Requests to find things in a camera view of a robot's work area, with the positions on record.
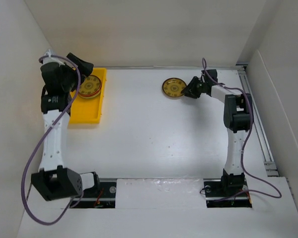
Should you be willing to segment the yellow patterned plate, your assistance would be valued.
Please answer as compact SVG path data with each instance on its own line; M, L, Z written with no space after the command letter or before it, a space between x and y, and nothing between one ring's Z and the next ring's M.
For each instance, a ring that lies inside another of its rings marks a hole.
M101 91L101 87L101 80L95 75L90 75L81 84L78 93L83 95L99 94Z
M171 99L178 99L184 95L182 90L187 87L184 80L176 77L166 79L162 84L163 94Z

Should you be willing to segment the orange plate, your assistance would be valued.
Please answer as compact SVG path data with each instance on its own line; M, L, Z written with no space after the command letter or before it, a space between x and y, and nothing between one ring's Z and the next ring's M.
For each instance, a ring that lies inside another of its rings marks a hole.
M99 94L92 94L92 95L83 95L83 94L78 94L80 97L96 97Z

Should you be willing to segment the cream floral plate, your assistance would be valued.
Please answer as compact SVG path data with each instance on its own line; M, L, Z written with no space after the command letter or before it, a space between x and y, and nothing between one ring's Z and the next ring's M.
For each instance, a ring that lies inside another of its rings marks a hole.
M98 96L96 97L80 97L82 100L95 100L98 98Z

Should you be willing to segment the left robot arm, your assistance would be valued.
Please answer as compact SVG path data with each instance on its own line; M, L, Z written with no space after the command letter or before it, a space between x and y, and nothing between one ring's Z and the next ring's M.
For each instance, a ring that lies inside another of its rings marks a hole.
M93 64L72 53L60 58L51 50L39 61L45 83L41 94L45 138L39 169L31 175L31 182L46 201L82 194L97 196L101 185L96 172L79 174L65 165L67 130L75 99L71 92L91 75Z

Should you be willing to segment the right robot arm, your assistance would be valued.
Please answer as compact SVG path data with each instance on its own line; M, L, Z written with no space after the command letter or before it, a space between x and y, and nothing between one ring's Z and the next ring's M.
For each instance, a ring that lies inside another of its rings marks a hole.
M218 83L215 69L202 70L201 76L193 77L181 93L193 99L207 94L224 104L223 122L227 128L228 147L218 193L223 197L235 195L242 190L245 182L241 160L253 126L251 95L240 88L229 88Z

